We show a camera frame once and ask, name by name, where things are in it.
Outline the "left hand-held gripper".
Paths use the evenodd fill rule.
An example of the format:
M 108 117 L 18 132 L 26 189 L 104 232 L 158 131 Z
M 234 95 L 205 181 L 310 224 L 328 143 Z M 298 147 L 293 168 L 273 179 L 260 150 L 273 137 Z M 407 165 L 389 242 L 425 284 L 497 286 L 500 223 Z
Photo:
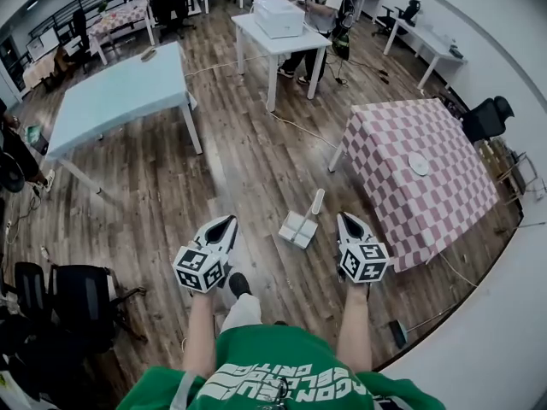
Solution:
M 194 236 L 194 242 L 181 246 L 174 259 L 173 270 L 179 285 L 202 294 L 214 287 L 222 287 L 237 233 L 238 219 L 232 214 L 202 225 Z

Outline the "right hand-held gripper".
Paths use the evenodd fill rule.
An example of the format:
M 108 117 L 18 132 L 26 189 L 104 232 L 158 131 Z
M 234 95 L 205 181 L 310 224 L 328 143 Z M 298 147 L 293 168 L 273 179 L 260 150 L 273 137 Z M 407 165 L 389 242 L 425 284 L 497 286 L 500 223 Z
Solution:
M 375 242 L 375 236 L 367 223 L 353 214 L 337 214 L 338 251 L 340 258 L 337 274 L 340 281 L 353 284 L 379 282 L 390 265 L 390 257 L 383 243 Z

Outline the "person's left forearm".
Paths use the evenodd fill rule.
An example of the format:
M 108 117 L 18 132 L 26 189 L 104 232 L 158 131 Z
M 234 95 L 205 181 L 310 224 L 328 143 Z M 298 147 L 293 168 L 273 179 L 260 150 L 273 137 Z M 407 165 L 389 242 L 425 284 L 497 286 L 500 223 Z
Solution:
M 213 290 L 194 294 L 185 340 L 183 370 L 202 378 L 209 378 L 216 368 L 214 296 Z

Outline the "person's black left shoe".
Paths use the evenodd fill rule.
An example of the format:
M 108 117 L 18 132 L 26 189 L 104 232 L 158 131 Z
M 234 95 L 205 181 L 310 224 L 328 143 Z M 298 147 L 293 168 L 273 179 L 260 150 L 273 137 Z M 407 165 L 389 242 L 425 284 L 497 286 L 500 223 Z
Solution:
M 247 278 L 241 272 L 233 273 L 229 280 L 229 287 L 234 296 L 239 299 L 242 295 L 251 295 Z

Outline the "pink checked table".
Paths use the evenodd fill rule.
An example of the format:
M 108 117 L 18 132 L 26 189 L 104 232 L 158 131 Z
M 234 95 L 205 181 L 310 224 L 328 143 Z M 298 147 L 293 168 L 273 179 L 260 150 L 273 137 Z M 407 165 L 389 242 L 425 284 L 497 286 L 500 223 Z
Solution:
M 429 174 L 408 164 L 422 154 Z M 329 169 L 347 155 L 393 251 L 396 272 L 425 264 L 498 202 L 460 123 L 437 98 L 353 105 Z
M 101 20 L 88 29 L 91 53 L 98 53 L 102 64 L 106 66 L 108 61 L 101 46 L 103 38 L 111 39 L 111 33 L 114 30 L 125 28 L 140 21 L 145 23 L 150 45 L 155 46 L 156 41 L 152 30 L 155 22 L 152 20 L 151 15 L 150 0 L 131 0 L 117 8 L 104 12 Z

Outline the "person's white trouser leg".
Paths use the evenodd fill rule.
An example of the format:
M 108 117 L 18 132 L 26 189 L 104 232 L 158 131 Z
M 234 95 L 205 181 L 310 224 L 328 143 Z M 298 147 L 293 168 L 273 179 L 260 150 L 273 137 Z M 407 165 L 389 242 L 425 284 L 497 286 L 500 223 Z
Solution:
M 222 324 L 221 333 L 232 328 L 260 325 L 261 323 L 262 310 L 259 299 L 248 293 L 243 293 L 230 308 Z

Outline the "grey broom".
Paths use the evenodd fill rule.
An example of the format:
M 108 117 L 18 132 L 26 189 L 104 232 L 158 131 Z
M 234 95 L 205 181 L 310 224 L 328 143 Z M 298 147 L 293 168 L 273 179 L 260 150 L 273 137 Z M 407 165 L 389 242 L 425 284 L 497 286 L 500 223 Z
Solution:
M 411 331 L 414 331 L 414 330 L 422 327 L 423 325 L 426 325 L 426 324 L 428 324 L 428 323 L 430 323 L 430 322 L 432 322 L 436 319 L 439 319 L 440 317 L 442 317 L 443 315 L 445 315 L 449 311 L 450 310 L 448 308 L 446 308 L 444 311 L 439 312 L 435 316 L 433 316 L 429 319 L 423 320 L 419 324 L 413 325 L 410 328 L 405 327 L 402 324 L 402 322 L 399 321 L 398 319 L 390 321 L 388 323 L 388 328 L 391 332 L 391 335 L 393 337 L 394 343 L 396 344 L 397 348 L 398 349 L 403 349 L 408 344 L 408 342 L 409 342 L 408 334 Z

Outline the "person's green shirt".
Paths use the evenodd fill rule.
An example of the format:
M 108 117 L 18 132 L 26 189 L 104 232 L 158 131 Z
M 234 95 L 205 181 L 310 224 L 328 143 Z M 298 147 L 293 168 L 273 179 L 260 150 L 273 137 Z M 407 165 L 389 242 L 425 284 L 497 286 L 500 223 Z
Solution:
M 149 368 L 116 410 L 445 410 L 408 379 L 353 373 L 301 328 L 248 325 L 216 340 L 209 378 Z

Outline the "black office chair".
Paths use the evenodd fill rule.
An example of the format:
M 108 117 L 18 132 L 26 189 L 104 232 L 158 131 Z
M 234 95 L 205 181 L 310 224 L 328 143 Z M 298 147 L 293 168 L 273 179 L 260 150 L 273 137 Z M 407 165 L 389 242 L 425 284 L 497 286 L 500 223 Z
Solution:
M 394 10 L 383 5 L 385 9 L 385 15 L 379 16 L 377 21 L 380 22 L 380 26 L 373 33 L 373 36 L 376 35 L 385 35 L 389 36 L 395 25 L 397 19 L 404 20 L 411 26 L 415 26 L 414 18 L 418 15 L 421 10 L 421 1 L 419 0 L 409 0 L 409 4 L 405 10 L 396 7 L 397 13 L 393 15 Z
M 145 343 L 147 337 L 135 332 L 121 310 L 132 296 L 145 296 L 139 286 L 123 294 L 117 291 L 113 270 L 104 266 L 50 266 L 49 290 L 53 310 L 61 327 L 74 335 L 91 353 L 104 353 L 114 345 L 116 330 Z
M 77 9 L 72 16 L 74 38 L 64 46 L 66 63 L 77 64 L 82 67 L 83 74 L 87 74 L 87 65 L 91 60 L 90 39 L 87 33 L 87 21 L 83 9 Z
M 514 116 L 505 97 L 487 98 L 462 115 L 462 130 L 471 144 L 490 140 L 502 135 L 506 130 L 505 121 Z
M 48 319 L 50 297 L 46 289 L 44 270 L 31 262 L 15 264 L 15 290 L 20 311 L 29 319 Z
M 169 33 L 176 33 L 179 38 L 183 38 L 182 29 L 196 29 L 193 24 L 185 21 L 189 15 L 187 0 L 151 0 L 150 7 L 160 27 L 160 44 Z

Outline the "metal rack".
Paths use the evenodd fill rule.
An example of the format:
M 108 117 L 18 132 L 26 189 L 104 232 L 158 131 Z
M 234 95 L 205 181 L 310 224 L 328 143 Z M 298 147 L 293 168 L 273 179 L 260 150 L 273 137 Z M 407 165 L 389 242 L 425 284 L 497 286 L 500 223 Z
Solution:
M 517 153 L 502 138 L 493 138 L 479 145 L 479 153 L 495 186 L 504 189 L 505 206 L 518 202 L 526 194 L 536 201 L 547 197 L 547 183 L 526 152 Z

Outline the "light blue table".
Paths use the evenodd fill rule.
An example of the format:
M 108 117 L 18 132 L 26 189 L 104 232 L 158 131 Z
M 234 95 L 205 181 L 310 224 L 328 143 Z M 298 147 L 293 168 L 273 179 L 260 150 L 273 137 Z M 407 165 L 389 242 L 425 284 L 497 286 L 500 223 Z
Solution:
M 93 192 L 101 187 L 67 158 L 69 151 L 114 127 L 169 108 L 182 113 L 197 154 L 203 149 L 192 119 L 197 106 L 185 82 L 184 51 L 172 42 L 156 47 L 146 61 L 133 56 L 69 88 L 50 136 L 46 159 L 62 164 Z

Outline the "long white desk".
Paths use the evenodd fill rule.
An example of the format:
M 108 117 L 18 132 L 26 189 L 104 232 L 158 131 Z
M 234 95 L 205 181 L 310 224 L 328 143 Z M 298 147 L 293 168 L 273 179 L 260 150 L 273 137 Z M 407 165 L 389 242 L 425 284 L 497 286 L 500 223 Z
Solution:
M 402 18 L 398 18 L 395 20 L 394 27 L 391 30 L 391 34 L 383 50 L 384 56 L 389 55 L 392 44 L 395 40 L 395 37 L 397 36 L 397 31 L 399 27 L 405 29 L 407 33 L 409 33 L 413 38 L 418 40 L 419 44 L 418 49 L 415 52 L 415 57 L 420 54 L 421 48 L 423 46 L 425 46 L 433 54 L 433 58 L 429 63 L 427 70 L 425 71 L 419 84 L 417 85 L 417 89 L 419 91 L 424 88 L 427 80 L 433 73 L 433 70 L 435 69 L 439 61 L 456 62 L 460 66 L 464 66 L 467 64 L 467 60 L 465 58 L 458 58 L 456 56 L 453 56 L 450 53 L 450 47 L 446 44 L 443 44 L 441 40 L 431 31 L 428 31 L 423 27 L 411 26 L 407 21 L 403 20 Z

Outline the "green bag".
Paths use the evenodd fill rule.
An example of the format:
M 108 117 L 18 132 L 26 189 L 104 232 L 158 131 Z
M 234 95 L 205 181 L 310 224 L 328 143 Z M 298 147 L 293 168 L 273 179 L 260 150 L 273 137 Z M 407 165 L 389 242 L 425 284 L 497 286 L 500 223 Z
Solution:
M 41 156 L 47 154 L 49 141 L 43 135 L 41 126 L 27 126 L 25 129 L 25 140 L 26 143 L 34 148 Z

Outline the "white box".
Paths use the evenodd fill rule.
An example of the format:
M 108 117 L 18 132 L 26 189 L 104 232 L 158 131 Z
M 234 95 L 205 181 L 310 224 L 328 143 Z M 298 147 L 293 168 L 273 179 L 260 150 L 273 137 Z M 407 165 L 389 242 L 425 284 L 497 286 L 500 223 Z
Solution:
M 305 12 L 288 0 L 254 0 L 256 24 L 272 39 L 303 34 Z

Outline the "black railing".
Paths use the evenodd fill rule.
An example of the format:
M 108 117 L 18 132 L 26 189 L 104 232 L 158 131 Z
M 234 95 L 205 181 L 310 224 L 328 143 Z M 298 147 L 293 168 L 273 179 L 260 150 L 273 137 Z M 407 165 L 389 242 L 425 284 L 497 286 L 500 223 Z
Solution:
M 21 56 L 27 52 L 26 45 L 35 37 L 55 28 L 61 39 L 68 37 L 72 16 L 77 9 L 85 12 L 87 24 L 99 17 L 98 7 L 106 2 L 112 9 L 127 0 L 36 0 L 31 9 L 17 11 L 0 29 L 0 42 L 11 41 L 15 53 Z

